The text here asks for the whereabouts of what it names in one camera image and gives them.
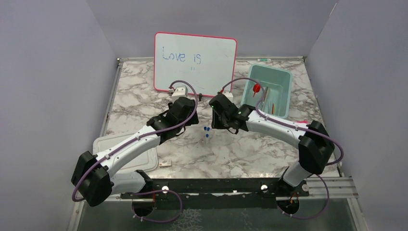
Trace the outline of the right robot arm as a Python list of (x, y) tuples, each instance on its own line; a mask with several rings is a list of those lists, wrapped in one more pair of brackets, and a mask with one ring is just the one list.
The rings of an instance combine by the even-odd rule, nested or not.
[(298, 161), (284, 171), (277, 184), (282, 195), (291, 195), (304, 179), (320, 175), (335, 149), (324, 125), (318, 121), (307, 124), (275, 118), (250, 105), (237, 107), (221, 93), (212, 98), (209, 105), (213, 110), (213, 129), (258, 132), (298, 150)]

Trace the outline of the white plastic container lid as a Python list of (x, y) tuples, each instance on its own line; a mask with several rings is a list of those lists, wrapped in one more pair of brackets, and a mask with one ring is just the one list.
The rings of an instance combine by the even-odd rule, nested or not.
[[(99, 137), (93, 142), (93, 154), (101, 151), (105, 151), (120, 142), (126, 140), (134, 134), (134, 131), (125, 132), (120, 134), (109, 134), (107, 136)], [(117, 174), (129, 173), (136, 170), (143, 170), (144, 172), (153, 171), (158, 168), (159, 161), (157, 155), (157, 148), (151, 148), (144, 153), (140, 154), (138, 157), (134, 158), (127, 164), (125, 164), (121, 169), (118, 170)]]

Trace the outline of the clear plastic test tube rack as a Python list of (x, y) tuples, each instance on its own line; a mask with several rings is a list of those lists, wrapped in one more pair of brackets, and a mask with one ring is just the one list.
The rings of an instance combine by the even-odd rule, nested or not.
[(213, 138), (215, 137), (215, 132), (213, 129), (211, 129), (210, 127), (210, 131), (205, 131), (204, 130), (204, 126), (203, 128), (200, 130), (200, 133), (198, 135), (198, 149), (200, 151), (210, 151), (212, 149), (213, 146)]

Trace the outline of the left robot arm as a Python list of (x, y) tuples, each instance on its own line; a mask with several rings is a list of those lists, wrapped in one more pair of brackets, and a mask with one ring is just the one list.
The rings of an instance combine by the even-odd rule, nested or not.
[(77, 161), (71, 182), (72, 200), (85, 200), (97, 206), (112, 194), (135, 193), (146, 197), (151, 193), (148, 176), (141, 170), (119, 173), (119, 170), (141, 155), (179, 135), (186, 126), (198, 124), (197, 103), (180, 97), (169, 109), (152, 117), (138, 132), (105, 151), (82, 153)]

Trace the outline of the red capped squeeze bottle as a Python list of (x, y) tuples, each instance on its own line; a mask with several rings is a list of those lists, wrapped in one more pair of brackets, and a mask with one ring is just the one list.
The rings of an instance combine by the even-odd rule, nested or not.
[(255, 95), (257, 93), (259, 93), (260, 90), (261, 90), (261, 86), (259, 84), (254, 84), (254, 86), (253, 86), (253, 97), (255, 97)]

